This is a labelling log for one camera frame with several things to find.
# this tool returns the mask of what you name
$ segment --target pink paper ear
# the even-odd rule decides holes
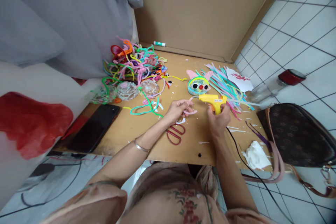
[[[190,79],[194,79],[194,78],[198,77],[198,74],[191,71],[191,70],[187,70],[187,74],[189,75]]]
[[[207,79],[208,81],[210,80],[210,77],[212,76],[213,71],[209,71],[204,75],[204,78]]]

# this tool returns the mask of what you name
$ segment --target hot glue gun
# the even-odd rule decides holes
[[[221,113],[221,104],[225,104],[227,100],[226,96],[218,98],[218,95],[216,94],[200,94],[199,96],[194,97],[200,99],[202,102],[210,103],[212,111],[214,111],[216,115]]]

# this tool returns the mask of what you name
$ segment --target wooden desk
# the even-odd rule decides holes
[[[218,67],[218,65],[225,65],[237,71],[237,68],[233,64],[226,64],[223,62],[212,61],[209,59],[178,55],[169,52],[159,52],[159,57],[164,57],[168,60],[165,66],[168,68],[167,72],[169,73],[169,75],[177,76],[179,78],[188,78],[188,80],[185,80],[183,82],[175,78],[166,78],[166,80],[172,81],[173,84],[171,85],[170,89],[168,89],[166,86],[163,93],[159,95],[160,102],[164,109],[161,110],[160,108],[158,108],[158,111],[162,115],[164,115],[168,110],[171,101],[178,99],[189,99],[191,97],[187,88],[189,77],[186,73],[186,70],[190,69],[193,71],[200,71],[201,69],[203,69],[204,71],[208,71],[209,69],[205,67],[204,64],[213,62],[216,67]],[[158,81],[160,90],[163,87],[163,83],[163,80]],[[209,93],[218,94],[218,92],[214,88],[212,88]],[[135,99],[131,101],[122,101],[121,103],[116,105],[120,107],[126,106],[133,108],[135,106],[142,105],[143,100],[144,97],[139,94]],[[186,128],[186,132],[182,136],[181,145],[172,145],[168,141],[166,134],[163,134],[149,153],[148,159],[165,162],[190,163],[197,165],[216,165],[215,149],[210,138],[207,123],[206,109],[208,106],[204,104],[204,102],[201,102],[200,100],[195,98],[193,99],[193,102],[195,103],[194,109],[198,112],[194,115],[190,115],[186,119],[186,122],[182,124]],[[88,117],[91,116],[93,112],[98,108],[98,106],[99,105],[89,104],[82,112],[82,115]],[[242,120],[238,121],[233,115],[231,115],[232,120],[229,124],[229,126],[231,127],[239,128],[240,131],[245,131],[232,132],[232,135],[237,141],[240,154],[242,151],[246,151],[252,141],[261,142],[261,140],[258,139],[258,137],[246,126],[245,120],[247,120],[249,123],[256,125],[258,131],[263,136],[266,136],[261,126],[261,123],[256,115],[256,111],[259,108],[256,107],[255,111],[249,110],[246,105],[241,105],[241,108],[245,111],[239,115],[239,118],[241,118]],[[133,141],[136,137],[144,133],[150,126],[155,124],[157,120],[158,116],[154,115],[153,113],[135,116],[131,115],[128,109],[121,109],[118,117],[108,129],[107,133],[103,137],[98,147],[94,150],[93,154],[113,156],[129,142]],[[228,143],[228,146],[231,149],[235,160],[237,161],[237,166],[240,169],[247,169],[247,167],[240,161],[234,141],[231,139],[227,130],[223,130],[226,134],[226,141]],[[66,148],[66,145],[68,141],[70,141],[70,139],[71,138],[59,141],[57,145],[55,145],[53,150],[69,152],[69,150],[67,150]],[[262,145],[262,147],[266,155],[270,156],[266,146]],[[272,171],[272,167],[265,167],[264,170]]]

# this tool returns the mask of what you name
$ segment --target hand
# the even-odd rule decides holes
[[[189,107],[194,103],[189,100],[176,100],[172,101],[171,105],[168,109],[168,112],[165,114],[164,119],[168,121],[169,125],[173,125],[176,123],[180,116],[187,117],[187,114],[184,114],[183,111],[186,110],[188,112],[192,112],[193,109]]]
[[[215,115],[212,111],[211,106],[208,107],[208,117],[209,117],[209,127],[212,136],[214,137],[223,137],[224,131],[229,122],[231,121],[230,117],[230,107],[226,104],[220,105],[221,113]]]

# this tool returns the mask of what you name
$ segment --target red plastic bag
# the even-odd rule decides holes
[[[14,92],[0,97],[0,131],[16,141],[24,159],[46,152],[64,135],[73,117],[63,104],[41,103]]]

